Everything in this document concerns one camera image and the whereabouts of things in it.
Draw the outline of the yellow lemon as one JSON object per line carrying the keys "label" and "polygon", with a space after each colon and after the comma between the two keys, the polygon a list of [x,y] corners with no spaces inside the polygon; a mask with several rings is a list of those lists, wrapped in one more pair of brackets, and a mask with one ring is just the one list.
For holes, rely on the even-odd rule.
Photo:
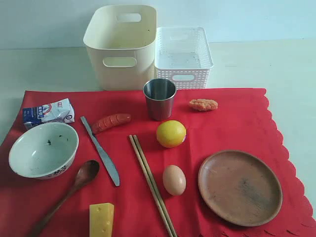
{"label": "yellow lemon", "polygon": [[177,120],[165,121],[156,130],[156,139],[165,148],[179,146],[184,142],[186,135],[185,126]]}

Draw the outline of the fried chicken nugget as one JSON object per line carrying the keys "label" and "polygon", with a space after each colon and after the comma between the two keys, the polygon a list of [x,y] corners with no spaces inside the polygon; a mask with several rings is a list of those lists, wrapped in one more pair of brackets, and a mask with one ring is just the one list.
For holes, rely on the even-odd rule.
{"label": "fried chicken nugget", "polygon": [[206,112],[216,110],[218,108],[218,103],[210,99],[193,99],[189,102],[192,109]]}

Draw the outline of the brown egg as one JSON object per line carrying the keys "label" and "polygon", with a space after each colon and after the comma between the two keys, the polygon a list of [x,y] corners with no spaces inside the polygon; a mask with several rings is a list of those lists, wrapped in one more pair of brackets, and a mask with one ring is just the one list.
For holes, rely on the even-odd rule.
{"label": "brown egg", "polygon": [[162,175],[163,185],[167,192],[173,196],[181,195],[186,188],[184,172],[176,165],[169,165]]}

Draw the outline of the yellow cheese wedge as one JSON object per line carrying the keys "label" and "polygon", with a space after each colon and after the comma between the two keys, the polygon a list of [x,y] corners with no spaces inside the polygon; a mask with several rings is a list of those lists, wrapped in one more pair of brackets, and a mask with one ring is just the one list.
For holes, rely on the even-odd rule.
{"label": "yellow cheese wedge", "polygon": [[92,204],[89,206],[89,236],[111,237],[115,206],[111,203]]}

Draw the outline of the stainless steel cup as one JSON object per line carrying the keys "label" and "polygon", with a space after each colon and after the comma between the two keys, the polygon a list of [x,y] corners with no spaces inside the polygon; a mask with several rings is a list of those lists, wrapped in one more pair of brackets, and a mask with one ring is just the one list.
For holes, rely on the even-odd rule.
{"label": "stainless steel cup", "polygon": [[168,119],[172,114],[177,89],[168,79],[152,79],[143,86],[149,116],[157,121]]}

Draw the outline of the red sausage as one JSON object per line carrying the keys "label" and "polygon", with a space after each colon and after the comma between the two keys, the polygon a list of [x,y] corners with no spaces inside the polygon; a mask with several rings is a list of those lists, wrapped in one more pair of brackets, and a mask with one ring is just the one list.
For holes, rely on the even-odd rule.
{"label": "red sausage", "polygon": [[123,125],[131,121],[131,114],[113,114],[97,120],[91,126],[93,134],[97,134],[113,128],[115,126]]}

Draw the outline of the red scalloped table cloth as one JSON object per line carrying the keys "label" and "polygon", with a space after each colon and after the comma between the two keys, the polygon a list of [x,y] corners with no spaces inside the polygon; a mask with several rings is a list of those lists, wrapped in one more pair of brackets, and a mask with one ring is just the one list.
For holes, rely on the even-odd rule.
{"label": "red scalloped table cloth", "polygon": [[[105,167],[95,180],[76,192],[56,212],[41,235],[43,237],[86,237],[89,235],[89,206],[110,202],[115,206],[115,237],[165,237],[167,231],[129,135],[141,144],[159,191],[164,199],[176,233],[180,237],[313,237],[316,223],[313,208],[304,195],[304,186],[296,177],[289,153],[283,146],[268,110],[265,89],[222,88],[179,90],[172,119],[187,130],[185,141],[166,149],[156,140],[159,123],[149,118],[142,91],[38,92],[26,91],[22,108],[68,98],[75,109],[73,128],[79,135],[79,147],[72,166],[49,180],[28,179],[9,167],[9,150],[23,134],[22,114],[0,147],[0,234],[24,237],[38,220],[73,184],[79,167],[87,160],[100,160],[80,117],[93,123],[116,113],[131,114],[130,123],[97,135],[102,148],[114,162],[120,186],[113,185]],[[201,112],[190,107],[193,99],[210,99],[218,108]],[[234,226],[214,214],[198,190],[198,170],[203,161],[221,150],[242,150],[265,162],[278,177],[282,208],[269,223],[252,228]],[[169,165],[178,166],[186,177],[185,191],[179,196],[167,192],[162,175]]]}

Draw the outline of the white woven plastic basket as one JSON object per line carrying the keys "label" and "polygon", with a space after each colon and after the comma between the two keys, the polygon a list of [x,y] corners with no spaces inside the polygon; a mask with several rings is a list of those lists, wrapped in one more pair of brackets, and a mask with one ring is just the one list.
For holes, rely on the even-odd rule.
{"label": "white woven plastic basket", "polygon": [[157,28],[157,78],[174,82],[177,89],[204,89],[212,67],[212,56],[204,28]]}

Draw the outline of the left wooden chopstick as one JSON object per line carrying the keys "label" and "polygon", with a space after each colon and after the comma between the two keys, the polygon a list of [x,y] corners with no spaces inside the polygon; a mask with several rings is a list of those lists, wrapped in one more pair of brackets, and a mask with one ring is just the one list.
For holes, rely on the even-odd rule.
{"label": "left wooden chopstick", "polygon": [[157,197],[156,192],[155,192],[155,190],[154,190],[154,187],[153,187],[153,185],[152,185],[152,183],[151,183],[151,180],[150,180],[150,178],[149,178],[149,176],[148,176],[148,173],[147,173],[147,171],[146,171],[146,168],[145,168],[145,166],[144,166],[144,164],[143,164],[143,162],[142,162],[141,156],[140,156],[140,154],[139,154],[139,152],[138,152],[138,149],[137,149],[137,147],[136,147],[136,144],[135,144],[135,142],[134,142],[134,139],[132,138],[132,135],[129,135],[129,140],[130,140],[130,142],[131,142],[131,144],[132,144],[132,146],[133,146],[133,149],[134,149],[134,151],[135,151],[136,157],[137,157],[137,159],[138,159],[138,161],[139,161],[139,164],[140,164],[140,166],[141,166],[141,169],[142,169],[142,171],[143,171],[143,174],[144,174],[144,176],[145,176],[145,178],[146,178],[147,184],[148,184],[148,186],[149,186],[149,188],[150,188],[150,191],[151,191],[151,193],[152,193],[152,196],[153,196],[153,198],[154,198],[154,200],[155,200],[156,206],[157,206],[158,211],[159,211],[159,213],[160,213],[160,216],[161,216],[161,218],[162,218],[162,220],[163,220],[163,223],[164,223],[164,225],[165,225],[165,227],[166,227],[166,229],[167,229],[167,232],[168,232],[169,236],[172,237],[173,234],[172,234],[170,225],[169,225],[169,223],[168,223],[168,221],[167,221],[167,218],[166,218],[166,216],[165,216],[165,214],[164,214],[164,212],[163,212],[163,209],[162,209],[162,207],[161,207],[161,204],[160,204],[160,202],[159,202],[159,200],[158,200],[158,197]]}

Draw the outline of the wooden chopstick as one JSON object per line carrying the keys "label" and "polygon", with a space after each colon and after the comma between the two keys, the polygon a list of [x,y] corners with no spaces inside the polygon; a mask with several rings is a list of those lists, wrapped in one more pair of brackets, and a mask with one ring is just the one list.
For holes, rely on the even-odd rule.
{"label": "wooden chopstick", "polygon": [[162,209],[162,207],[161,207],[161,204],[160,204],[160,202],[159,202],[159,200],[158,200],[158,197],[157,197],[156,192],[155,192],[155,190],[154,190],[154,187],[153,187],[153,185],[152,185],[152,183],[151,183],[151,180],[150,180],[150,178],[149,178],[149,176],[148,176],[148,173],[147,173],[147,171],[146,171],[146,168],[145,168],[145,166],[144,166],[144,164],[143,164],[143,162],[142,162],[141,156],[140,156],[140,154],[139,154],[139,152],[138,152],[138,149],[137,149],[137,147],[136,147],[136,144],[135,144],[135,142],[134,142],[134,139],[132,138],[132,135],[129,135],[129,140],[130,140],[130,142],[131,142],[131,144],[132,144],[132,146],[133,146],[133,149],[134,149],[134,151],[135,151],[136,157],[137,157],[137,159],[138,159],[138,161],[139,161],[139,164],[140,164],[140,166],[141,166],[141,169],[142,169],[142,171],[143,171],[143,174],[144,174],[144,176],[145,176],[145,178],[146,178],[147,184],[148,184],[148,186],[149,186],[149,188],[150,188],[150,191],[151,191],[151,193],[152,193],[152,196],[153,196],[153,198],[154,198],[154,200],[155,200],[156,206],[157,206],[158,211],[159,211],[159,213],[160,213],[160,216],[161,216],[161,218],[162,218],[162,220],[163,220],[163,223],[164,223],[164,225],[165,225],[165,227],[166,227],[166,229],[167,229],[167,232],[168,232],[169,236],[172,237],[173,234],[172,234],[170,225],[169,225],[169,223],[168,223],[168,221],[167,221],[167,218],[166,218],[166,216],[165,216],[165,214],[164,214],[164,212],[163,212],[163,209]]}
{"label": "wooden chopstick", "polygon": [[152,172],[151,172],[151,170],[150,170],[150,167],[149,167],[149,165],[148,165],[148,162],[147,162],[147,160],[146,160],[146,157],[145,157],[145,155],[144,155],[144,152],[143,152],[143,150],[142,150],[142,148],[141,148],[141,145],[140,145],[140,143],[139,143],[139,141],[138,141],[138,138],[137,138],[136,135],[132,135],[132,138],[134,139],[134,142],[135,142],[135,144],[136,144],[136,147],[137,147],[137,149],[138,149],[138,152],[139,152],[139,154],[140,154],[140,156],[141,156],[142,162],[143,162],[143,164],[144,164],[144,166],[145,166],[145,168],[146,168],[146,171],[147,171],[148,176],[149,176],[149,178],[150,178],[150,180],[151,180],[151,183],[152,183],[152,185],[153,185],[153,187],[154,187],[154,190],[155,190],[156,195],[157,195],[157,197],[158,197],[158,200],[159,200],[159,202],[160,202],[160,204],[161,204],[161,207],[162,207],[162,209],[163,209],[163,212],[164,212],[164,214],[165,214],[165,216],[166,216],[166,218],[167,218],[167,221],[168,221],[168,223],[169,223],[169,225],[170,225],[170,228],[171,228],[173,237],[176,237],[177,234],[176,234],[176,231],[175,231],[175,229],[174,229],[173,223],[172,223],[171,218],[170,218],[170,216],[169,216],[169,214],[168,214],[168,211],[167,211],[166,206],[165,206],[165,204],[164,204],[163,198],[162,198],[162,196],[161,196],[161,194],[160,194],[160,192],[159,192],[159,189],[158,189],[158,187],[157,187],[156,181],[155,181],[154,176],[153,176],[153,174],[152,174]]}

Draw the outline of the brown wooden spoon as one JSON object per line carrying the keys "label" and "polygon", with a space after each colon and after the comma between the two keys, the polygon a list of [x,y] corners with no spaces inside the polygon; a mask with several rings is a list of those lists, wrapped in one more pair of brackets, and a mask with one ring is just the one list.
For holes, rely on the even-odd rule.
{"label": "brown wooden spoon", "polygon": [[54,216],[56,211],[62,206],[62,204],[76,191],[83,188],[85,185],[94,180],[99,172],[99,162],[96,160],[89,160],[85,162],[79,169],[75,182],[71,186],[71,188],[67,191],[67,193],[51,208],[51,210],[41,219],[39,220],[32,230],[27,234],[28,237],[38,237],[40,233],[43,231],[47,223]]}

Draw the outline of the blue white milk carton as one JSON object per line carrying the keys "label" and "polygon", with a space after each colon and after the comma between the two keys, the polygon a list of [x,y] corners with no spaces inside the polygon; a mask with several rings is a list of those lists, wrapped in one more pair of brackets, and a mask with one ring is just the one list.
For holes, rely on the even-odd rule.
{"label": "blue white milk carton", "polygon": [[23,108],[22,115],[27,130],[49,122],[75,122],[75,111],[68,98],[37,107]]}

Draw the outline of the right wooden chopstick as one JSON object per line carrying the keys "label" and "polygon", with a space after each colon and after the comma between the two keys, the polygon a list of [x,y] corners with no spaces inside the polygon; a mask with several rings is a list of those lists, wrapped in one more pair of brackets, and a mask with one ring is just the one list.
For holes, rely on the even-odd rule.
{"label": "right wooden chopstick", "polygon": [[170,216],[169,216],[169,214],[168,214],[168,211],[167,211],[166,206],[165,206],[165,204],[164,204],[163,198],[162,198],[162,196],[161,196],[161,194],[160,194],[160,192],[159,192],[159,189],[158,189],[158,187],[157,187],[156,181],[155,181],[154,176],[153,176],[153,174],[152,174],[152,172],[151,172],[151,170],[150,170],[150,167],[149,167],[149,165],[148,165],[148,162],[147,162],[147,160],[146,160],[146,157],[145,157],[145,155],[144,155],[144,152],[143,152],[143,150],[142,150],[142,148],[141,148],[141,145],[140,145],[140,143],[139,143],[139,141],[138,141],[138,138],[137,138],[136,135],[132,135],[132,138],[134,139],[134,142],[135,142],[135,144],[136,144],[136,147],[137,147],[137,149],[138,149],[138,152],[139,152],[139,154],[140,154],[140,156],[141,156],[142,162],[143,162],[143,164],[144,164],[144,166],[145,166],[145,168],[146,168],[146,171],[147,171],[148,176],[149,176],[149,178],[150,178],[150,180],[151,180],[151,183],[152,183],[152,185],[153,185],[153,187],[154,187],[154,190],[155,190],[156,195],[157,195],[157,197],[158,197],[158,200],[159,200],[159,202],[160,202],[160,204],[161,204],[161,207],[162,207],[162,209],[163,209],[163,212],[164,212],[164,214],[165,214],[165,216],[166,216],[166,218],[167,218],[167,221],[168,221],[168,223],[169,223],[169,225],[170,225],[170,228],[171,228],[173,237],[176,237],[177,234],[176,234],[176,231],[175,231],[175,229],[174,229],[173,223],[172,223],[171,218],[170,218]]}

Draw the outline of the brown wooden plate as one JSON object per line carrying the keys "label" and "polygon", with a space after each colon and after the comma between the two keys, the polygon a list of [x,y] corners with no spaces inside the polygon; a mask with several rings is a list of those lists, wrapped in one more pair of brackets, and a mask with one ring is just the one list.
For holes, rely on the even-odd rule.
{"label": "brown wooden plate", "polygon": [[243,227],[273,220],[283,201],[281,184],[274,172],[259,158],[237,150],[207,157],[199,168],[198,188],[215,214]]}

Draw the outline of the white ceramic bowl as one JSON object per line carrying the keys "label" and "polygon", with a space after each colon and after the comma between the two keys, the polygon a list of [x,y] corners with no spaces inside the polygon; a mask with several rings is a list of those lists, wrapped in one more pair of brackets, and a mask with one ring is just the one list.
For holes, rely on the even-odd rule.
{"label": "white ceramic bowl", "polygon": [[74,128],[51,122],[22,134],[9,152],[9,166],[19,176],[52,179],[63,174],[73,163],[79,146]]}

